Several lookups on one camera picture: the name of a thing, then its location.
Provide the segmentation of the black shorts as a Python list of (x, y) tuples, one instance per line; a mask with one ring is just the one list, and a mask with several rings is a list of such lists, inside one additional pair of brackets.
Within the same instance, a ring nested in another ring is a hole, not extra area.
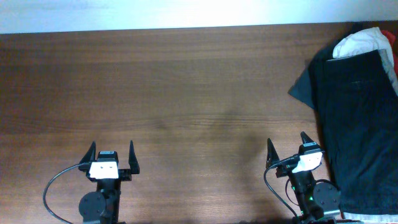
[(341, 210), (397, 214), (397, 95), (380, 53), (319, 62), (313, 79)]

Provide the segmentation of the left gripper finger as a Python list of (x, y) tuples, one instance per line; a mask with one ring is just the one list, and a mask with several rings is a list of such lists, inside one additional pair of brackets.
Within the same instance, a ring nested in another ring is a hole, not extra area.
[(95, 160), (95, 154), (96, 154), (96, 143), (93, 141), (91, 143), (90, 148), (81, 159), (80, 164), (93, 162)]
[(130, 166), (131, 174), (140, 174), (140, 167), (139, 167), (139, 163), (137, 161), (137, 157), (136, 157), (136, 154), (135, 154), (133, 141), (130, 141), (130, 145), (129, 145), (128, 163), (129, 163), (129, 166)]

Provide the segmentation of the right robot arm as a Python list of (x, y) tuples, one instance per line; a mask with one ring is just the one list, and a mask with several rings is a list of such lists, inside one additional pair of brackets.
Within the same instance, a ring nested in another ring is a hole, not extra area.
[[(315, 179), (312, 171), (322, 164), (324, 150), (305, 132), (300, 133), (302, 144), (298, 153), (280, 159), (271, 139), (267, 140), (267, 159), (264, 182), (268, 189), (292, 213), (293, 223), (336, 223), (340, 214), (340, 191), (331, 181)], [(267, 173), (276, 170), (277, 178), (287, 177), (286, 184), (291, 185), (301, 214), (294, 209), (271, 187)]]

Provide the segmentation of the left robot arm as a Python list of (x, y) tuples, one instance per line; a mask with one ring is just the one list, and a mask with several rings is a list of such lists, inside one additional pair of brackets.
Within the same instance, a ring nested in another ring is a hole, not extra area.
[(129, 143), (128, 169), (120, 169), (116, 151), (96, 152), (93, 142), (80, 161), (78, 169), (96, 183), (96, 190), (82, 197), (79, 213), (83, 223), (114, 224), (119, 222), (121, 183), (130, 182), (140, 173), (134, 143)]

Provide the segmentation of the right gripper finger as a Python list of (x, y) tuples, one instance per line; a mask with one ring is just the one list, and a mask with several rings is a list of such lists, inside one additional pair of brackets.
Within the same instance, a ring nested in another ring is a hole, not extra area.
[(304, 131), (300, 133), (300, 137), (302, 139), (303, 144), (312, 144), (314, 140), (312, 140)]
[(280, 161), (274, 144), (270, 138), (267, 139), (267, 160), (266, 168), (269, 169)]

